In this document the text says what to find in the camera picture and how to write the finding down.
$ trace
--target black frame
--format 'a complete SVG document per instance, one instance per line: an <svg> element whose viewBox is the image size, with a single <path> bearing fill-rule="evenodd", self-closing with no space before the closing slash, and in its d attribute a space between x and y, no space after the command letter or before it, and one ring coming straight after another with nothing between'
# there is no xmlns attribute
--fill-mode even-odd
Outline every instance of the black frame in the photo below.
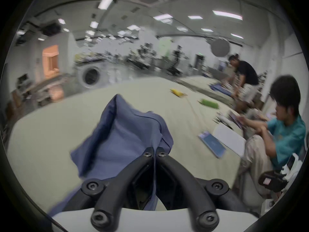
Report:
<svg viewBox="0 0 309 232"><path fill-rule="evenodd" d="M5 64L6 56L11 46L22 19L24 18L29 6L34 0L10 0L10 6L14 6L15 10L6 18L6 24L2 25L1 32L1 56L0 56L0 71L2 73ZM303 50L303 54L308 66L309 55L309 35L305 24L307 23L306 16L297 14L301 9L301 4L306 4L307 0L277 0L290 18L290 23L297 36L297 39ZM289 226L301 226L307 222L306 208L308 203L309 193L309 157L305 157L303 166L300 169L293 185L290 187L285 196L262 218L251 225L246 231L282 231ZM46 226L50 223L51 218L28 197L22 189L12 168L6 157L3 144L0 144L0 183L2 194L2 221L14 221L11 226L17 225L19 228L29 228L33 231L52 231Z"/></svg>

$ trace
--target white table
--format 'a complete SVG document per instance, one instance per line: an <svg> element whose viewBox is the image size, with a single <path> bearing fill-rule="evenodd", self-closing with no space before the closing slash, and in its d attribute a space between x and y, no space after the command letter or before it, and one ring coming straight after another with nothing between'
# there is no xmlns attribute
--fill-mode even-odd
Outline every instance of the white table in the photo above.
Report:
<svg viewBox="0 0 309 232"><path fill-rule="evenodd" d="M187 94L179 98L175 88ZM50 104L20 119L10 137L7 157L24 190L44 211L62 200L82 180L78 177L70 151L78 147L97 125L106 104L121 94L134 108L161 115L173 137L170 155L195 177L220 178L233 184L240 158L230 149L217 159L198 138L204 130L213 131L212 119L218 111L230 108L219 102L219 110L202 106L201 93L154 77L115 84L85 92ZM242 135L235 125L235 131Z"/></svg>

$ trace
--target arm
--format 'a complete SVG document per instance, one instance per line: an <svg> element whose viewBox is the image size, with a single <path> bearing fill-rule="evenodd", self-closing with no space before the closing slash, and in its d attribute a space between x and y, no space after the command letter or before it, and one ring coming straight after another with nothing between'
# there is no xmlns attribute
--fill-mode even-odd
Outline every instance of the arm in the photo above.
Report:
<svg viewBox="0 0 309 232"><path fill-rule="evenodd" d="M262 126L265 127L266 129L268 128L267 123L264 121L251 120L244 116L238 116L237 118L243 125L249 126L255 130L261 128Z"/></svg>
<svg viewBox="0 0 309 232"><path fill-rule="evenodd" d="M238 84L238 86L235 88L234 94L233 94L233 96L235 96L235 97L238 95L239 88L244 86L244 84L245 84L245 82L246 82L246 76L245 76L245 75L240 75L240 76L239 76L239 79L240 79L240 80L239 80L239 84Z"/></svg>
<svg viewBox="0 0 309 232"><path fill-rule="evenodd" d="M267 131L267 128L262 126L261 127L261 137L264 140L265 143L265 152L266 155L269 156L270 158L275 158L276 157L276 145L274 141L272 140L270 134Z"/></svg>

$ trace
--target hand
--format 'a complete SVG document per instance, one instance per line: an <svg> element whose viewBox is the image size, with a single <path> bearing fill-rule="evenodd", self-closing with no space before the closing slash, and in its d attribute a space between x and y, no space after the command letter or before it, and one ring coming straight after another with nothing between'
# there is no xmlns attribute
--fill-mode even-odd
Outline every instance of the hand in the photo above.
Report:
<svg viewBox="0 0 309 232"><path fill-rule="evenodd" d="M237 116L238 121L242 124L242 125L246 125L246 120L247 118L243 115L241 116Z"/></svg>
<svg viewBox="0 0 309 232"><path fill-rule="evenodd" d="M267 130L267 129L266 129L265 126L261 126L261 127L257 128L257 130L255 131L255 134L262 136L262 133L263 133L264 131L266 131L266 130Z"/></svg>

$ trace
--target ceiling light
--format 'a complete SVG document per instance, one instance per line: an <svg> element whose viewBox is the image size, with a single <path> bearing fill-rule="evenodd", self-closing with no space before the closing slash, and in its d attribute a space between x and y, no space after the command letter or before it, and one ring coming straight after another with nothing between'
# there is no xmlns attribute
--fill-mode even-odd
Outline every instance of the ceiling light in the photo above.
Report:
<svg viewBox="0 0 309 232"><path fill-rule="evenodd" d="M199 19L203 19L201 16L199 15L189 15L188 16L191 20L199 20Z"/></svg>
<svg viewBox="0 0 309 232"><path fill-rule="evenodd" d="M237 15L237 14L231 14L231 13L227 13L227 12L222 12L222 11L216 11L216 10L213 10L213 13L215 15L221 15L221 16L226 16L226 17L232 17L232 18L235 18L235 19L238 19L238 20L242 20L243 17L241 15Z"/></svg>
<svg viewBox="0 0 309 232"><path fill-rule="evenodd" d="M90 23L90 27L93 28L93 29L96 29L96 28L98 27L98 22L92 21L92 22Z"/></svg>
<svg viewBox="0 0 309 232"><path fill-rule="evenodd" d="M205 32L213 32L211 29L202 29Z"/></svg>
<svg viewBox="0 0 309 232"><path fill-rule="evenodd" d="M58 19L60 24L65 24L66 22L64 21L64 19Z"/></svg>
<svg viewBox="0 0 309 232"><path fill-rule="evenodd" d="M241 36L239 36L239 35L236 35L236 34L233 34L233 33L231 33L231 35L243 39L243 37L241 37Z"/></svg>
<svg viewBox="0 0 309 232"><path fill-rule="evenodd" d="M127 29L129 29L129 30L134 30L136 28L138 28L137 25L131 25L131 26L127 27Z"/></svg>
<svg viewBox="0 0 309 232"><path fill-rule="evenodd" d="M173 17L170 14L161 14L161 15L158 15L158 16L154 16L153 18L157 21L162 21L164 19L169 19L169 18L173 18Z"/></svg>
<svg viewBox="0 0 309 232"><path fill-rule="evenodd" d="M112 1L113 0L101 0L100 4L98 5L98 8L100 10L106 10Z"/></svg>
<svg viewBox="0 0 309 232"><path fill-rule="evenodd" d="M23 35L23 34L25 34L25 32L24 32L23 30L18 30L18 31L17 31L17 34L18 34L18 35Z"/></svg>
<svg viewBox="0 0 309 232"><path fill-rule="evenodd" d="M95 35L95 32L92 31L92 30L87 30L86 33L89 34L89 35L91 35L91 36L94 36L94 35Z"/></svg>
<svg viewBox="0 0 309 232"><path fill-rule="evenodd" d="M163 20L161 20L163 23L169 23L169 22L171 22L172 20L171 19L169 19L169 18L167 18L167 19L163 19Z"/></svg>
<svg viewBox="0 0 309 232"><path fill-rule="evenodd" d="M186 28L183 28L183 27L180 27L180 28L177 28L179 31L188 31L188 29Z"/></svg>

